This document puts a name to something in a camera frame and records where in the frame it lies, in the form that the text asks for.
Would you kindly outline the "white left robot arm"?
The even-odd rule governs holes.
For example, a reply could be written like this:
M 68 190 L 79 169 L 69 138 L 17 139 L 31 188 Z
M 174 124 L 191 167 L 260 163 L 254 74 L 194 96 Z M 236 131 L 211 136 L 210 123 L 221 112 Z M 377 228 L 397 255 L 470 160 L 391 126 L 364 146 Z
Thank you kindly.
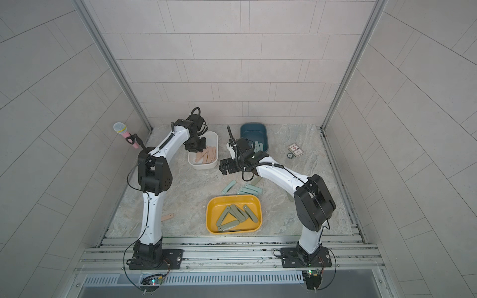
M 139 239 L 134 243 L 135 251 L 161 248 L 161 215 L 166 192 L 173 182 L 169 161 L 183 147 L 189 152 L 206 149 L 208 126 L 200 113 L 191 112 L 186 119 L 171 123 L 171 132 L 157 147 L 146 147 L 137 134 L 126 137 L 131 145 L 139 145 L 142 150 L 138 155 L 136 189 L 143 193 L 144 218 Z

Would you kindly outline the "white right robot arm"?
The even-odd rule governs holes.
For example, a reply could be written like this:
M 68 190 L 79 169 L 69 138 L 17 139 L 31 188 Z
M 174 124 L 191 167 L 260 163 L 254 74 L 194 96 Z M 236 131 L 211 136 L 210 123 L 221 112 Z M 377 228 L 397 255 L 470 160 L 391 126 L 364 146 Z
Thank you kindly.
M 298 242 L 305 254 L 311 255 L 322 245 L 323 230 L 329 229 L 336 204 L 324 179 L 319 175 L 306 176 L 278 163 L 264 151 L 255 152 L 244 138 L 229 137 L 227 149 L 231 157 L 220 161 L 223 175 L 251 173 L 276 184 L 294 197 L 296 213 L 303 225 Z

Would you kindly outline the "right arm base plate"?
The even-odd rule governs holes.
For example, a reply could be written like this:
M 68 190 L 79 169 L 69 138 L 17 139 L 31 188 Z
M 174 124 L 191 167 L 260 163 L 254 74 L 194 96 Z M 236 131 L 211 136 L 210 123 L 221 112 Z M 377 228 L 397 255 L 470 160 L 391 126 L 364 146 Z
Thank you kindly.
M 330 268 L 333 265 L 330 251 L 326 247 L 319 247 L 312 254 L 301 247 L 280 248 L 279 253 L 283 268 Z

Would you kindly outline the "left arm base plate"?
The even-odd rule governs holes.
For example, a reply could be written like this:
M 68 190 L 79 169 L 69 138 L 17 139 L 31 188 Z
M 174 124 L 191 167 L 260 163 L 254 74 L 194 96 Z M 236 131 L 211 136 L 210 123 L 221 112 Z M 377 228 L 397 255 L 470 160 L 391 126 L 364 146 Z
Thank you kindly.
M 125 263 L 130 270 L 180 269 L 184 250 L 152 250 L 134 252 Z

